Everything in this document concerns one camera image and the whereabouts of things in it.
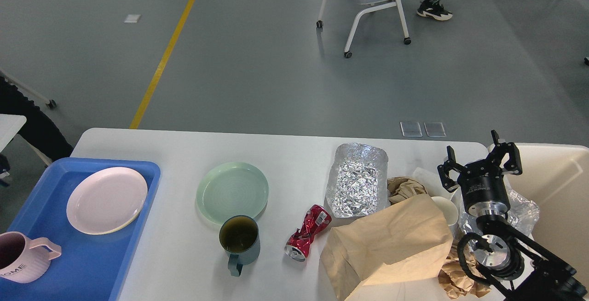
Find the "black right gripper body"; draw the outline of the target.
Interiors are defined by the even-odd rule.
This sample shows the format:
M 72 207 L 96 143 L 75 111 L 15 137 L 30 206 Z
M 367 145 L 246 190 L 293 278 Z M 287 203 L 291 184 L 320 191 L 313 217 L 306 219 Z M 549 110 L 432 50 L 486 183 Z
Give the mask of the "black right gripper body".
M 503 170 L 494 163 L 469 163 L 459 174 L 464 209 L 469 215 L 505 215 L 510 209 Z

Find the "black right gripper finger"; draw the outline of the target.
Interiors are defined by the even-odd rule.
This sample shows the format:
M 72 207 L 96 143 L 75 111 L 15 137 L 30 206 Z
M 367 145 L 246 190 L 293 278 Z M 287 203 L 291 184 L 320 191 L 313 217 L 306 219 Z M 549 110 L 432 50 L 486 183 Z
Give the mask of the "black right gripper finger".
M 505 142 L 495 129 L 491 130 L 494 147 L 486 157 L 486 163 L 498 175 L 522 175 L 521 155 L 514 142 Z
M 447 157 L 441 165 L 437 166 L 437 171 L 439 173 L 440 182 L 443 185 L 444 189 L 446 189 L 448 193 L 454 193 L 459 188 L 459 184 L 457 180 L 454 180 L 452 179 L 452 177 L 450 177 L 450 172 L 457 172 L 460 176 L 462 173 L 465 173 L 468 169 L 467 167 L 456 162 L 455 152 L 452 146 L 447 146 L 446 150 Z

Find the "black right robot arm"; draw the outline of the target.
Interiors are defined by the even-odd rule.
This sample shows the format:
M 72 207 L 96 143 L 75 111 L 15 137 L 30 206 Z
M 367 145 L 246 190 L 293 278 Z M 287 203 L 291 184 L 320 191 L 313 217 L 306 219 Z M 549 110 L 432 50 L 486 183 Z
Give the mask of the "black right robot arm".
M 494 146 L 485 158 L 461 165 L 447 146 L 447 157 L 437 167 L 444 189 L 461 191 L 465 213 L 478 227 L 459 240 L 459 265 L 507 301 L 582 301 L 588 291 L 574 277 L 576 269 L 509 223 L 503 178 L 523 173 L 521 155 L 514 142 L 502 140 L 495 130 L 491 135 Z

